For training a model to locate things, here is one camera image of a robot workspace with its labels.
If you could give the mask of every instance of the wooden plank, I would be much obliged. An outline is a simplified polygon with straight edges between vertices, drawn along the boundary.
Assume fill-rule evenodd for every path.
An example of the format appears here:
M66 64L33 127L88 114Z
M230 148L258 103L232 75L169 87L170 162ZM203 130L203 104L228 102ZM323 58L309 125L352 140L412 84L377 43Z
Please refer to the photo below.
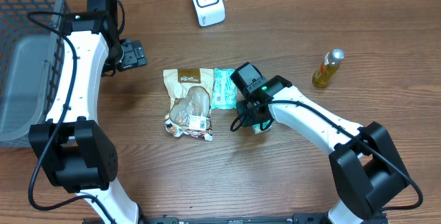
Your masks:
M165 131L169 98L162 71L236 68L246 61L279 74L337 115L383 124L424 192L421 208L391 212L391 223L441 218L441 1L225 0L226 20L199 28L191 0L121 0L124 37L143 42L148 65L103 78L99 123L117 147L119 180L148 216L286 216L324 212L337 201L329 162L295 131L275 124L253 135L229 125L233 110L214 110L214 141ZM85 0L68 0L73 11ZM328 88L313 71L325 53L347 53ZM52 212L29 206L31 149L0 150L0 223L79 223L96 216L84 203ZM39 175L37 202L69 197ZM392 203L416 201L406 189Z

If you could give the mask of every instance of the barcode label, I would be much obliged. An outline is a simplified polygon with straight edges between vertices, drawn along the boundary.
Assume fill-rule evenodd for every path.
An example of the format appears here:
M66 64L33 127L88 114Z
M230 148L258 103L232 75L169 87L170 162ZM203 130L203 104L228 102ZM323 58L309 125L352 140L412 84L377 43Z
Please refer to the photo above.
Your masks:
M207 117L190 115L188 128L191 130L206 130Z

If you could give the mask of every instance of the white box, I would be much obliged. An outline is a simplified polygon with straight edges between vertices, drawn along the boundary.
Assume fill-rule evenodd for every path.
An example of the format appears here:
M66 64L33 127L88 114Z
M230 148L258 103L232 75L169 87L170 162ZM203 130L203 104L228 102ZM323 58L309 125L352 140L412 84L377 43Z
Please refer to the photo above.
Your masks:
M193 0L193 4L201 27L225 20L225 7L222 0Z

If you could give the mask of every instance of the yellow bottle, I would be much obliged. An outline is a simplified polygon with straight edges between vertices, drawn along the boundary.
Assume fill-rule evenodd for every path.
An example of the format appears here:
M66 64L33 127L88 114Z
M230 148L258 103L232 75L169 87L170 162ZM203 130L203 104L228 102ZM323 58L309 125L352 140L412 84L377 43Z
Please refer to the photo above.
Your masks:
M312 75L312 84L317 88L325 88L332 75L337 72L344 57L345 53L341 49L334 49L334 51L328 52L325 60Z

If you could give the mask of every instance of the plastic crate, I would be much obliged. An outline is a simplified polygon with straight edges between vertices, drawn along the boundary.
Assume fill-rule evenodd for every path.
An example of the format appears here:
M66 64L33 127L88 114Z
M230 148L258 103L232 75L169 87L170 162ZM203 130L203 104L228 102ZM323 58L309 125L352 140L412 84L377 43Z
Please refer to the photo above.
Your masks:
M35 10L68 12L65 0L0 0L0 147L29 147L28 132L45 121L63 65L63 40L28 21ZM60 18L35 18L60 28Z

